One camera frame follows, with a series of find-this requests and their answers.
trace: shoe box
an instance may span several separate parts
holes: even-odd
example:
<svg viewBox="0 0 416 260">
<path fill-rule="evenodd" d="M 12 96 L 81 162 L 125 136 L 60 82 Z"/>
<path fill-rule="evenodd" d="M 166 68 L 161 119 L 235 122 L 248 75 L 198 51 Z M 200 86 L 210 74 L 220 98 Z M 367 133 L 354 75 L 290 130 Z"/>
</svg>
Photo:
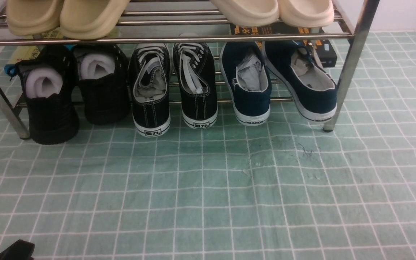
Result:
<svg viewBox="0 0 416 260">
<path fill-rule="evenodd" d="M 261 27 L 239 27 L 238 25 L 230 24 L 232 35 L 268 35 L 268 34 L 309 34 L 309 28 L 296 28 L 285 23 L 273 23 Z M 316 42 L 317 55 L 322 62 L 324 68 L 333 68 L 337 64 L 337 53 L 333 49 L 332 43 L 329 40 L 317 40 Z"/>
</svg>

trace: black sneaker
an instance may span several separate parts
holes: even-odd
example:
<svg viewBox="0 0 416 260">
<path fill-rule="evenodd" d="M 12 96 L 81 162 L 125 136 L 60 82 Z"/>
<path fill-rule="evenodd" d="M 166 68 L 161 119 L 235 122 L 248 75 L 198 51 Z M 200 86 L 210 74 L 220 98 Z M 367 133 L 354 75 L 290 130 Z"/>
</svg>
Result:
<svg viewBox="0 0 416 260">
<path fill-rule="evenodd" d="M 131 109 L 126 55 L 115 44 L 77 45 L 71 51 L 77 61 L 86 120 L 107 125 L 125 118 Z"/>
<path fill-rule="evenodd" d="M 30 136 L 39 144 L 64 143 L 79 130 L 72 103 L 75 60 L 61 45 L 46 46 L 36 59 L 15 64 L 28 107 Z"/>
<path fill-rule="evenodd" d="M 218 117 L 215 59 L 206 43 L 179 43 L 173 49 L 182 114 L 188 127 L 204 129 Z"/>
<path fill-rule="evenodd" d="M 164 44 L 138 44 L 129 62 L 129 84 L 137 131 L 148 138 L 170 128 L 171 61 Z"/>
</svg>

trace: shoe rack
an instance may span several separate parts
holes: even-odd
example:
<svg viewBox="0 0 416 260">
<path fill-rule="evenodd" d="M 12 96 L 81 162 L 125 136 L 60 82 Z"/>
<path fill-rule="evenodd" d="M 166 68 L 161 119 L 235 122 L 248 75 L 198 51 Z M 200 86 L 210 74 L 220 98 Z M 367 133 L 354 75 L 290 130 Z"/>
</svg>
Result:
<svg viewBox="0 0 416 260">
<path fill-rule="evenodd" d="M 208 1 L 208 0 L 132 0 L 134 2 L 189 2 L 189 1 Z M 345 12 L 341 10 L 337 1 L 334 2 L 335 6 L 335 22 L 338 23 L 342 32 L 341 33 L 318 33 L 319 28 L 311 30 L 310 34 L 274 34 L 274 35 L 251 35 L 251 36 L 190 36 L 190 37 L 152 37 L 152 38 L 133 38 L 133 37 L 121 37 L 121 38 L 103 38 L 93 41 L 80 41 L 74 39 L 42 39 L 40 36 L 35 36 L 35 39 L 7 39 L 0 40 L 0 46 L 45 46 L 48 44 L 98 44 L 98 43 L 184 43 L 184 42 L 230 42 L 230 41 L 273 41 L 273 40 L 313 40 L 319 39 L 347 39 L 350 43 L 350 48 L 342 68 L 340 79 L 338 80 L 338 107 L 337 113 L 329 122 L 326 122 L 323 130 L 325 132 L 331 132 L 335 128 L 335 124 L 338 120 L 338 115 L 342 108 L 342 104 L 345 101 L 348 88 L 352 81 L 356 66 L 359 62 L 360 55 L 365 45 L 365 40 L 368 36 L 368 31 L 372 25 L 373 18 L 375 16 L 378 4 L 380 0 L 364 0 L 363 8 L 359 16 L 359 20 L 355 27 L 351 25 Z M 125 12 L 122 17 L 124 21 L 118 22 L 117 26 L 162 26 L 162 25 L 228 25 L 230 22 L 226 18 L 218 18 L 222 15 L 218 10 L 148 10 L 138 12 Z M 152 17 L 160 16 L 163 19 L 155 20 Z M 2 3 L 0 7 L 0 29 L 7 28 L 5 21 L 5 4 Z M 314 57 L 317 62 L 319 58 L 314 51 Z M 217 85 L 222 85 L 223 82 L 217 82 Z M 273 97 L 272 102 L 291 102 L 291 97 Z M 228 103 L 229 99 L 221 99 L 219 102 Z M 179 104 L 180 101 L 172 100 L 171 104 Z M 12 127 L 18 133 L 20 138 L 29 139 L 30 134 L 25 124 L 20 120 L 19 114 L 21 109 L 26 107 L 21 95 L 17 100 L 10 102 L 5 96 L 0 87 L 0 109 L 5 114 L 7 120 Z"/>
</svg>

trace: navy canvas shoe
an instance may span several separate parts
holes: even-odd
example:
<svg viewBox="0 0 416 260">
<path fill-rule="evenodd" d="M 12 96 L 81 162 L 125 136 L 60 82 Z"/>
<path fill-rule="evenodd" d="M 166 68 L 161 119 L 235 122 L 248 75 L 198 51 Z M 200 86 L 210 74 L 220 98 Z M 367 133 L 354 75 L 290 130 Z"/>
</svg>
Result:
<svg viewBox="0 0 416 260">
<path fill-rule="evenodd" d="M 293 41 L 263 43 L 269 71 L 289 89 L 303 117 L 330 120 L 337 110 L 337 85 L 311 57 L 311 50 Z"/>
<path fill-rule="evenodd" d="M 258 45 L 226 43 L 219 63 L 237 120 L 248 126 L 265 123 L 270 114 L 272 84 Z"/>
</svg>

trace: slipper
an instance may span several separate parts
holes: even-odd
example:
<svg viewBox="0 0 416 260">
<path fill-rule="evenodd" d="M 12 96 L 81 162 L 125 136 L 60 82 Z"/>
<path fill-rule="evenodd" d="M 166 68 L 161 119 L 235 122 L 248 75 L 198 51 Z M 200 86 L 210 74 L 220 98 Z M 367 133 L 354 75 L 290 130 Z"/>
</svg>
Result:
<svg viewBox="0 0 416 260">
<path fill-rule="evenodd" d="M 45 33 L 59 27 L 64 0 L 7 0 L 9 31 L 17 36 Z"/>
<path fill-rule="evenodd" d="M 332 0 L 278 0 L 280 18 L 295 27 L 324 27 L 333 23 Z"/>
<path fill-rule="evenodd" d="M 270 25 L 279 19 L 277 0 L 211 0 L 235 25 L 256 27 Z"/>
<path fill-rule="evenodd" d="M 61 31 L 73 39 L 102 38 L 115 28 L 128 4 L 129 0 L 65 0 Z"/>
</svg>

